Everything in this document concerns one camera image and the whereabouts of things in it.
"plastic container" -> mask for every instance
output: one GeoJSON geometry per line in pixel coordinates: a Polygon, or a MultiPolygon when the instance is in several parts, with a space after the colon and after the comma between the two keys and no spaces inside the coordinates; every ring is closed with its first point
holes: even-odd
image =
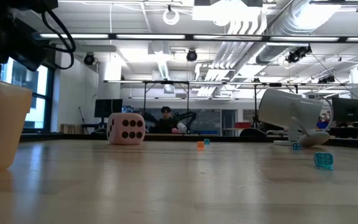
{"type": "Polygon", "coordinates": [[[13,163],[32,91],[0,82],[0,170],[13,163]]]}

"monitor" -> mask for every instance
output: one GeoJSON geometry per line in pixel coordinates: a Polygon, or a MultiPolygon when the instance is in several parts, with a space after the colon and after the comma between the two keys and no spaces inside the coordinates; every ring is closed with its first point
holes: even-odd
{"type": "Polygon", "coordinates": [[[332,98],[334,121],[358,122],[358,100],[346,98],[332,98]]]}
{"type": "Polygon", "coordinates": [[[96,100],[94,106],[95,118],[108,118],[112,113],[121,113],[122,99],[96,100]]]}

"table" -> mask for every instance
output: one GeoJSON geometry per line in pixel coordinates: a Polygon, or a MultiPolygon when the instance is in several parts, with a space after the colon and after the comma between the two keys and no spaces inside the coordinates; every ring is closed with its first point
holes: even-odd
{"type": "Polygon", "coordinates": [[[358,149],[59,140],[19,145],[0,223],[358,223],[358,149]],[[317,169],[313,153],[334,155],[317,169]]]}

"ceiling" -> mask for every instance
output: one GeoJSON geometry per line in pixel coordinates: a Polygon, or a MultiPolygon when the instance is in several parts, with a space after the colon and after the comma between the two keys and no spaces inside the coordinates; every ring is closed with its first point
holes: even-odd
{"type": "MultiPolygon", "coordinates": [[[[194,1],[182,1],[184,10],[191,14],[194,1]]],[[[267,10],[267,20],[271,20],[289,0],[275,0],[277,6],[267,10]]],[[[325,24],[316,29],[315,35],[358,35],[358,13],[356,8],[342,7],[325,24]]],[[[215,25],[212,21],[194,21],[192,16],[180,13],[180,20],[171,26],[166,24],[162,15],[166,6],[145,5],[145,13],[140,5],[89,5],[77,2],[59,2],[59,8],[54,12],[65,24],[71,33],[164,33],[164,34],[225,34],[229,26],[222,27],[215,25]]],[[[50,32],[42,23],[40,16],[34,12],[19,12],[19,19],[39,32],[50,32]]],[[[82,57],[90,47],[95,45],[113,45],[122,55],[126,65],[122,68],[122,74],[126,77],[136,74],[151,74],[158,70],[156,62],[147,60],[147,47],[151,41],[108,41],[108,40],[77,40],[77,56],[82,57]]],[[[186,54],[188,49],[196,49],[199,62],[212,61],[219,52],[221,42],[169,42],[170,51],[173,53],[172,60],[167,65],[170,70],[194,71],[196,62],[187,62],[186,54]]],[[[358,44],[311,44],[313,53],[326,68],[337,68],[336,75],[340,80],[346,81],[349,77],[348,68],[356,63],[346,62],[358,58],[358,44]]],[[[109,52],[95,52],[101,61],[108,60],[109,52]]],[[[289,69],[282,65],[283,59],[278,64],[266,67],[264,77],[278,77],[277,81],[285,81],[288,77],[301,77],[303,80],[317,75],[325,68],[313,57],[308,56],[300,63],[292,65],[289,69]]]]}

